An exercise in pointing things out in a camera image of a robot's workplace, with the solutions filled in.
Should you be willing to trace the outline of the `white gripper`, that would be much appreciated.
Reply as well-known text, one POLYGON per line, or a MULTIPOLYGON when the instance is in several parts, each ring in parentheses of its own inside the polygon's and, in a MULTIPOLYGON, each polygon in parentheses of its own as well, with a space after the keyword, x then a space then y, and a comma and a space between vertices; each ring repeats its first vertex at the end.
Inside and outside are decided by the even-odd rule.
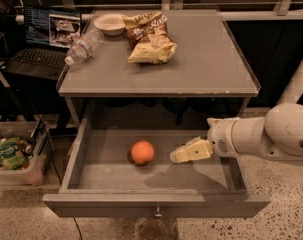
POLYGON ((239 117, 208 118, 208 140, 201 139, 199 136, 189 140, 185 145, 170 153, 171 161, 184 163, 208 159, 213 151, 215 155, 220 157, 237 157, 238 153, 233 144, 232 131, 238 120, 239 117))

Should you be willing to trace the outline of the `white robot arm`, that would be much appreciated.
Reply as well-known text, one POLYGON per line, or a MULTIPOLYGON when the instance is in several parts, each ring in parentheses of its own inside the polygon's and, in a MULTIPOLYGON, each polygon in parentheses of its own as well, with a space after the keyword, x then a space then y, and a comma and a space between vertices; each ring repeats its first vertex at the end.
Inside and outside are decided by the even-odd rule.
POLYGON ((174 163, 217 155, 254 155, 278 161, 303 161, 303 59, 277 105, 263 117, 209 118, 205 139, 196 137, 170 153, 174 163))

